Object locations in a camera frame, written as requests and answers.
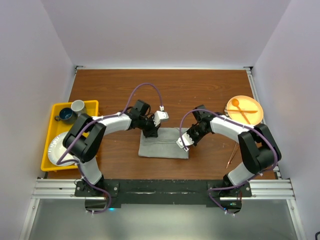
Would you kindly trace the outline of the grey cloth napkin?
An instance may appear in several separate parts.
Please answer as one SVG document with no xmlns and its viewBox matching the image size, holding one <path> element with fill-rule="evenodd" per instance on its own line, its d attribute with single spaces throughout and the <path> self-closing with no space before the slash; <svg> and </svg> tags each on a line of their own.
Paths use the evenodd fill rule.
<svg viewBox="0 0 320 240">
<path fill-rule="evenodd" d="M 188 159 L 189 153 L 178 146 L 178 127 L 160 127 L 158 137 L 145 137 L 141 132 L 138 156 L 145 158 Z"/>
</svg>

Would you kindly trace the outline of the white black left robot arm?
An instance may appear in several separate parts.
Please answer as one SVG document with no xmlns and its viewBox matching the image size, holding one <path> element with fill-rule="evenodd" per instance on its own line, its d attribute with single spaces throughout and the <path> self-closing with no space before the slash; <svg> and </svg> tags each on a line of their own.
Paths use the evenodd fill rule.
<svg viewBox="0 0 320 240">
<path fill-rule="evenodd" d="M 127 106 L 124 111 L 112 115 L 98 117 L 83 113 L 62 141 L 62 146 L 72 158 L 65 160 L 63 154 L 58 163 L 74 162 L 81 172 L 80 190 L 83 191 L 86 187 L 91 196 L 106 197 L 105 179 L 96 159 L 104 136 L 118 131 L 140 129 L 144 137 L 156 138 L 161 126 L 159 113 L 152 113 L 151 106 L 140 99 L 133 106 Z"/>
</svg>

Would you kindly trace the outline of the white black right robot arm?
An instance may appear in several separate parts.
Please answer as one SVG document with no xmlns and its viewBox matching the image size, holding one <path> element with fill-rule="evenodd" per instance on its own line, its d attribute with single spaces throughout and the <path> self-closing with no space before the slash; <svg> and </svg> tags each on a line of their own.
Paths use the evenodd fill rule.
<svg viewBox="0 0 320 240">
<path fill-rule="evenodd" d="M 185 151 L 196 146 L 207 134 L 219 134 L 235 141 L 240 149 L 242 162 L 223 177 L 221 186 L 212 191 L 224 192 L 233 197 L 243 185 L 258 175 L 272 171 L 282 158 L 281 151 L 267 125 L 241 123 L 213 112 L 204 105 L 194 108 L 196 123 L 180 134 L 180 147 Z"/>
</svg>

